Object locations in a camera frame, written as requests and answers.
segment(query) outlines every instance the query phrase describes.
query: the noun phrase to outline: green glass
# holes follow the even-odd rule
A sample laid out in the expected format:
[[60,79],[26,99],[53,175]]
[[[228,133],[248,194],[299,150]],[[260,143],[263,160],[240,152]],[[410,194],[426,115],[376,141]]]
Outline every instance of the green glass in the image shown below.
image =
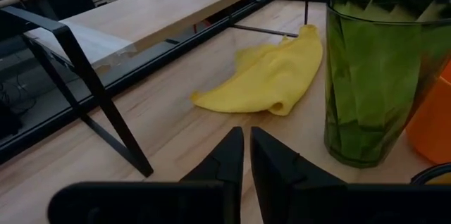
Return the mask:
[[450,0],[330,0],[325,144],[377,166],[449,60]]

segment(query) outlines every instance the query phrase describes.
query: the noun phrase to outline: wooden table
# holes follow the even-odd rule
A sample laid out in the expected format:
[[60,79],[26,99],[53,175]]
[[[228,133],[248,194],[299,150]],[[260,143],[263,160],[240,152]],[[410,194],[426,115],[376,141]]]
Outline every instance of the wooden table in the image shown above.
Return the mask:
[[[312,3],[309,7],[309,21],[320,29],[325,45],[326,6]],[[238,24],[296,33],[303,24],[303,13],[303,2],[274,1]],[[154,167],[155,173],[149,178],[140,175],[81,121],[0,166],[0,223],[43,223],[52,194],[74,182],[176,181],[236,125],[245,131],[242,223],[261,223],[250,167],[251,126],[262,127],[347,182],[407,183],[430,166],[409,148],[404,136],[377,168],[351,168],[328,154],[323,145],[325,59],[311,87],[287,117],[268,112],[214,113],[193,106],[189,100],[193,91],[211,89],[233,74],[237,50],[281,39],[279,35],[228,28],[116,98],[116,105]],[[92,117],[111,129],[101,111],[92,112]]]
[[[61,22],[71,28],[92,67],[104,73],[237,1],[119,0]],[[27,35],[70,61],[47,31],[37,29]]]
[[[119,0],[59,23],[11,6],[2,11],[39,27],[25,33],[25,43],[72,110],[118,154],[143,175],[149,176],[153,173],[151,164],[97,73],[122,63],[238,1]],[[47,50],[80,76],[120,140],[87,115],[86,108],[81,107],[50,63]]]

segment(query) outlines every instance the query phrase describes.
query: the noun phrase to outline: orange container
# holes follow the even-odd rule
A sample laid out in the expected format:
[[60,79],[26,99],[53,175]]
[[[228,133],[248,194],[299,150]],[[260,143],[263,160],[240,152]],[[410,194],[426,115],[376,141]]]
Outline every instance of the orange container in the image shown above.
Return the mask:
[[406,127],[414,148],[428,160],[451,162],[451,63]]

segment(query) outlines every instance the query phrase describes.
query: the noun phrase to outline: metal leg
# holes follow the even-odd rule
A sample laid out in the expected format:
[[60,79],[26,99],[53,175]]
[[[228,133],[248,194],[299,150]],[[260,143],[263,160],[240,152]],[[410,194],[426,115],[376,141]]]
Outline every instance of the metal leg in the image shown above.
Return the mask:
[[229,7],[227,7],[227,8],[225,9],[225,11],[226,11],[227,14],[228,14],[228,24],[229,24],[230,26],[234,25],[234,24],[235,24],[235,19],[234,19],[233,16],[232,16],[232,14],[233,14],[232,8],[229,6]]
[[47,0],[37,0],[37,5],[41,9],[42,13],[45,17],[50,18],[52,20],[58,20],[53,8],[50,6],[49,1]]
[[122,157],[128,160],[136,169],[138,169],[144,176],[150,176],[154,171],[150,166],[147,158],[140,149],[140,146],[133,137],[130,129],[123,120],[118,109],[114,105],[111,97],[106,93],[106,90],[98,78],[97,74],[94,72],[92,67],[83,68],[82,70],[76,70],[81,78],[85,81],[88,89],[91,91],[94,97],[96,97],[100,103],[102,110],[105,112],[106,117],[109,119],[110,123],[119,134],[119,137],[123,140],[124,147],[120,142],[118,142],[112,135],[110,135],[102,126],[93,121],[83,108],[79,105],[72,92],[66,86],[65,82],[58,74],[56,69],[52,66],[49,59],[45,55],[45,51],[38,44],[32,43],[27,38],[23,37],[28,48],[35,55],[36,59],[41,63],[42,67],[45,69],[50,78],[54,81],[58,89],[61,91],[63,96],[69,102],[69,104],[76,110],[80,118],[90,126],[102,139],[104,139],[110,146],[112,146]]
[[289,33],[289,32],[282,32],[282,31],[276,31],[276,30],[267,30],[267,29],[262,29],[259,27],[249,27],[249,26],[242,26],[242,25],[232,25],[233,28],[237,28],[237,29],[241,29],[241,30],[249,30],[249,31],[255,31],[255,32],[260,32],[260,33],[267,33],[267,34],[272,34],[272,35],[281,35],[281,36],[286,36],[286,37],[298,37],[298,34],[294,34],[294,33]]

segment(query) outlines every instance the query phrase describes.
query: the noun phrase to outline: microfiber cloth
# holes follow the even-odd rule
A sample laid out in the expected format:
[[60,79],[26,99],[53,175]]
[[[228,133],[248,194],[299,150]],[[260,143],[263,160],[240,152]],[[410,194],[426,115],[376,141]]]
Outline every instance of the microfiber cloth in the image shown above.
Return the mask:
[[222,85],[191,96],[199,107],[224,113],[265,111],[286,116],[308,89],[321,63],[319,31],[305,25],[299,37],[238,51],[236,73]]

